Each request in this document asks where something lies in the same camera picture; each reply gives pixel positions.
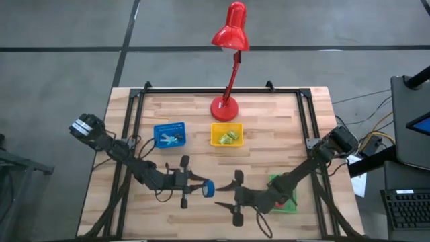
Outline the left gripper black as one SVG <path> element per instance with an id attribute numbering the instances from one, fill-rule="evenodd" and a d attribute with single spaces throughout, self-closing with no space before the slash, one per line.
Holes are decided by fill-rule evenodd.
<path id="1" fill-rule="evenodd" d="M 188 180 L 193 181 L 207 181 L 206 178 L 198 176 L 193 173 L 189 169 L 189 159 L 190 157 L 188 155 L 183 155 L 180 161 L 179 166 L 181 169 L 173 169 L 170 168 L 169 165 L 167 165 L 167 172 L 171 172 L 172 175 L 172 186 L 171 190 L 181 190 L 181 208 L 187 208 L 188 207 L 188 201 L 187 196 L 191 194 L 194 191 L 199 190 L 201 194 L 204 194 L 204 184 L 196 184 L 196 185 L 188 185 Z"/>

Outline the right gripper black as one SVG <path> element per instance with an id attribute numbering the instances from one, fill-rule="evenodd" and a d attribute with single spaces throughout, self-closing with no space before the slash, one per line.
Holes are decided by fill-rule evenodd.
<path id="1" fill-rule="evenodd" d="M 262 217 L 257 206 L 255 205 L 256 195 L 259 193 L 257 190 L 252 190 L 243 186 L 244 174 L 241 170 L 234 171 L 234 180 L 232 180 L 228 185 L 216 188 L 216 191 L 227 192 L 234 191 L 234 204 L 228 204 L 224 202 L 215 202 L 215 204 L 226 208 L 233 215 L 232 223 L 234 226 L 243 226 L 243 214 L 241 213 L 241 207 L 249 206 L 253 208 L 256 212 L 256 220 Z"/>

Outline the blue tape roll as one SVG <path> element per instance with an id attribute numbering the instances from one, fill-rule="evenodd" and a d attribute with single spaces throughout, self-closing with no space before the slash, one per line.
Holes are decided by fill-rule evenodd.
<path id="1" fill-rule="evenodd" d="M 202 195 L 205 198 L 211 198 L 214 196 L 215 187 L 214 182 L 212 180 L 206 180 L 202 184 Z"/>

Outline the blue plastic basket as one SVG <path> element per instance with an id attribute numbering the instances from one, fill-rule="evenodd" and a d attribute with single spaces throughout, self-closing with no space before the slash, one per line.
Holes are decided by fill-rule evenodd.
<path id="1" fill-rule="evenodd" d="M 183 140 L 179 140 L 177 144 L 167 145 L 167 142 L 161 142 L 160 138 L 162 134 L 167 134 L 168 136 L 174 136 L 175 134 L 183 135 Z M 155 138 L 155 146 L 159 149 L 166 149 L 171 147 L 180 147 L 186 143 L 186 133 L 185 133 L 185 123 L 175 122 L 168 124 L 160 124 L 153 127 L 153 134 Z"/>

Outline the yellow plastic basket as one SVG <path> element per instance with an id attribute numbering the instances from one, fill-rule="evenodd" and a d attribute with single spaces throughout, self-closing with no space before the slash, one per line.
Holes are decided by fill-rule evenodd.
<path id="1" fill-rule="evenodd" d="M 239 135 L 237 140 L 232 140 L 232 143 L 229 145 L 220 144 L 219 139 L 226 134 L 229 130 L 236 132 Z M 240 147 L 244 144 L 244 136 L 243 136 L 243 125 L 241 123 L 231 123 L 231 122 L 223 122 L 223 123 L 212 123 L 211 124 L 211 133 L 210 133 L 210 144 L 215 147 Z"/>

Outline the green plastic basket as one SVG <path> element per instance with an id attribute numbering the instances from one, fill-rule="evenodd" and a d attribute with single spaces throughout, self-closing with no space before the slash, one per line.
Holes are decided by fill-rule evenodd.
<path id="1" fill-rule="evenodd" d="M 278 174 L 271 174 L 269 176 L 269 181 L 271 182 Z M 297 194 L 296 189 L 293 190 L 293 200 L 297 202 Z M 285 204 L 283 209 L 276 209 L 273 207 L 273 212 L 284 212 L 284 213 L 297 213 L 297 204 L 293 202 L 293 200 L 289 199 Z"/>

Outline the white paper sheet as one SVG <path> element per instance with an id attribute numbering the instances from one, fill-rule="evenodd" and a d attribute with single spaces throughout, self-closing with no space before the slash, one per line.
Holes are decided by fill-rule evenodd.
<path id="1" fill-rule="evenodd" d="M 349 162 L 350 165 L 361 161 L 360 157 L 357 157 L 355 155 L 350 155 L 347 157 L 347 161 Z M 367 174 L 364 173 L 362 175 L 359 175 L 357 177 L 351 178 L 351 183 L 353 186 L 353 191 L 355 193 L 356 196 L 365 197 L 366 194 L 366 180 L 367 180 Z"/>

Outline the red desk lamp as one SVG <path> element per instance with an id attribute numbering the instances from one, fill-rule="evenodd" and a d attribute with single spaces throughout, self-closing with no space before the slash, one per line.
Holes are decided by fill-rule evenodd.
<path id="1" fill-rule="evenodd" d="M 212 116 L 221 122 L 231 121 L 239 113 L 239 105 L 231 97 L 231 92 L 241 63 L 241 54 L 244 51 L 250 51 L 249 40 L 245 31 L 246 18 L 246 5 L 240 1 L 231 3 L 225 25 L 217 31 L 212 39 L 213 45 L 235 51 L 229 84 L 223 96 L 216 97 L 210 106 Z"/>

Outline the black metal stand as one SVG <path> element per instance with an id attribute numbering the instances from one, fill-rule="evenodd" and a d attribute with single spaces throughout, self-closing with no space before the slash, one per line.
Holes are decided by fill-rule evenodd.
<path id="1" fill-rule="evenodd" d="M 0 134 L 0 242 L 9 242 L 33 172 L 52 175 L 54 167 L 14 155 L 4 142 Z"/>

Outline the black keyboard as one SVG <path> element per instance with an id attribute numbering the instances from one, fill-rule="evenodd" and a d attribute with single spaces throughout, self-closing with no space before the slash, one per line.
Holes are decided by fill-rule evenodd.
<path id="1" fill-rule="evenodd" d="M 380 190 L 394 231 L 430 231 L 430 189 Z"/>

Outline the black aluminium table frame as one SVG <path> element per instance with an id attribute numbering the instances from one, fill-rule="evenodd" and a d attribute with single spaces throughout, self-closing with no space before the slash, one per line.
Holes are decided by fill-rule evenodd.
<path id="1" fill-rule="evenodd" d="M 317 241 L 362 241 L 362 225 L 354 200 L 351 180 L 342 158 L 318 168 L 296 186 L 297 213 L 261 214 L 241 207 L 243 226 L 232 223 L 233 215 L 215 202 L 234 204 L 234 192 L 219 192 L 228 185 L 234 171 L 244 174 L 243 186 L 266 190 L 271 174 L 291 172 L 310 157 L 311 148 L 338 127 L 327 88 L 234 88 L 239 114 L 231 123 L 243 125 L 244 144 L 215 147 L 210 144 L 212 123 L 218 122 L 210 106 L 223 94 L 221 87 L 115 88 L 110 95 L 105 118 L 108 134 L 126 140 L 134 155 L 152 161 L 166 173 L 166 164 L 179 169 L 188 155 L 189 169 L 212 180 L 215 193 L 205 198 L 199 190 L 187 196 L 181 208 L 180 190 L 150 190 L 140 184 L 125 165 L 97 151 L 89 180 L 79 229 L 78 242 L 127 240 L 188 242 L 215 240 L 233 242 L 258 239 Z M 159 149 L 153 127 L 185 123 L 186 143 Z M 349 189 L 336 192 L 337 186 Z"/>

